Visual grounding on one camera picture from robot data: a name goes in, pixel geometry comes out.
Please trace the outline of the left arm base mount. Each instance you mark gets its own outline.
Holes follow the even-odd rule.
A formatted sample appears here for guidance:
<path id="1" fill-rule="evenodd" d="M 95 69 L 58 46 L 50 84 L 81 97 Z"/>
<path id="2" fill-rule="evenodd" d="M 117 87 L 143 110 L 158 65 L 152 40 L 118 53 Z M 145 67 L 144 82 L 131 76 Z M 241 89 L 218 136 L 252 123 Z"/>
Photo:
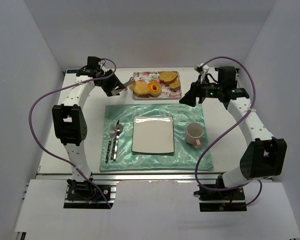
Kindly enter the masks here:
<path id="1" fill-rule="evenodd" d="M 67 180 L 67 189 L 64 198 L 64 209 L 109 209 L 114 204 L 116 186 L 99 184 L 97 189 L 91 183 Z"/>

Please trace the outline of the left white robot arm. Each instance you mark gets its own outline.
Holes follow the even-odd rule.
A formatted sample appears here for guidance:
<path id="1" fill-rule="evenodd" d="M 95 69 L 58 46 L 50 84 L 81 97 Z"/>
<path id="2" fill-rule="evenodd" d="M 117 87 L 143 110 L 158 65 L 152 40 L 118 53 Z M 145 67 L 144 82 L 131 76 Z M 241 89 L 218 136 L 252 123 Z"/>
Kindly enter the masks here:
<path id="1" fill-rule="evenodd" d="M 92 172 L 86 160 L 84 140 L 87 137 L 87 124 L 83 106 L 95 87 L 100 87 L 108 97 L 117 96 L 127 90 L 130 83 L 123 84 L 113 70 L 101 63 L 105 58 L 90 56 L 87 64 L 76 73 L 76 82 L 69 95 L 59 105 L 52 108 L 52 118 L 56 137 L 65 147 L 72 166 L 72 180 L 84 182 Z"/>

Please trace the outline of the yellow toast bread slice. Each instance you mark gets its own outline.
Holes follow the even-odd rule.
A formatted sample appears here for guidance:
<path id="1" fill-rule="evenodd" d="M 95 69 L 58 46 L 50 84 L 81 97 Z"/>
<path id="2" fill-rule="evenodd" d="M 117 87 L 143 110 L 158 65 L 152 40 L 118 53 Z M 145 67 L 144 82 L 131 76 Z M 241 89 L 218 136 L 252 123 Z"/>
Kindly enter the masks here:
<path id="1" fill-rule="evenodd" d="M 134 81 L 130 85 L 132 91 L 137 95 L 137 96 L 143 96 L 143 95 L 148 95 L 150 94 L 150 89 L 147 86 L 147 84 L 143 81 Z"/>

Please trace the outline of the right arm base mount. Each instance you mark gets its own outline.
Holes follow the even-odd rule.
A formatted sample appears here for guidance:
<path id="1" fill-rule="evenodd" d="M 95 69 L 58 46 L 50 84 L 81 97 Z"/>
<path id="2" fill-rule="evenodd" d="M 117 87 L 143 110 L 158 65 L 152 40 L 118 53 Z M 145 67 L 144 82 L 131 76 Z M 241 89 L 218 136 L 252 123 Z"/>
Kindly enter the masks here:
<path id="1" fill-rule="evenodd" d="M 230 191 L 209 191 L 198 186 L 194 196 L 199 198 L 200 212 L 245 212 L 245 194 L 242 188 Z"/>

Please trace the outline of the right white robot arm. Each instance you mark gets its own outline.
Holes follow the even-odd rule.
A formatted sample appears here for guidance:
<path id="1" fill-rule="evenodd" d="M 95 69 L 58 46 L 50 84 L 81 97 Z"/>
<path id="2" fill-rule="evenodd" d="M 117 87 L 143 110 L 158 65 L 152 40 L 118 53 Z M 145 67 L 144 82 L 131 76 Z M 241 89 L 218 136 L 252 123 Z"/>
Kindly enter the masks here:
<path id="1" fill-rule="evenodd" d="M 195 71 L 199 73 L 197 81 L 191 83 L 190 90 L 179 102 L 193 107 L 205 98 L 218 99 L 238 123 L 247 143 L 239 166 L 222 174 L 220 188 L 232 190 L 252 180 L 279 176 L 287 143 L 284 139 L 274 137 L 264 126 L 252 107 L 247 91 L 237 86 L 236 68 L 219 67 L 218 80 L 214 83 L 208 80 L 207 66 L 198 65 Z"/>

